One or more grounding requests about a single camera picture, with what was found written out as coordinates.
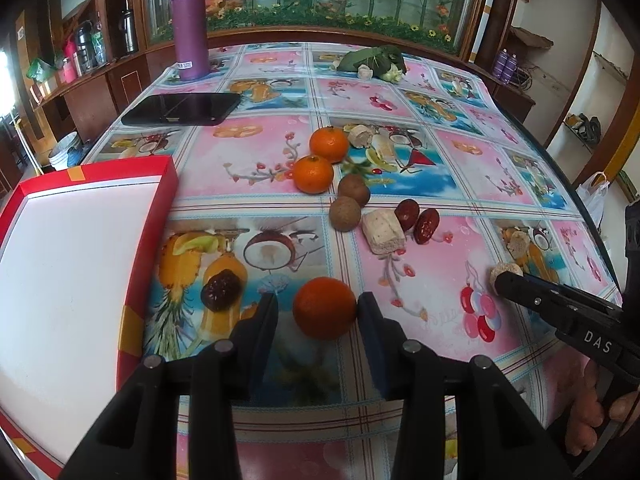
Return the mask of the right hand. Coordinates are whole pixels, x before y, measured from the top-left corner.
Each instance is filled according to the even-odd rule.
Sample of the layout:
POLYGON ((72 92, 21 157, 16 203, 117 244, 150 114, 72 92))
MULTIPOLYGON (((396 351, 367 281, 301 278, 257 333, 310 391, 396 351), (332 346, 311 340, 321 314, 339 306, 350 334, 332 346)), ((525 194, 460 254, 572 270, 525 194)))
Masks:
MULTIPOLYGON (((578 456, 581 452, 591 451, 597 444, 596 429, 602 425, 605 416, 597 395, 597 382, 600 367, 590 360, 585 367, 577 396, 570 409, 565 447, 567 452, 578 456)), ((617 399, 608 410, 608 418, 624 424, 622 434, 631 428, 639 417, 638 391, 626 393, 617 399)))

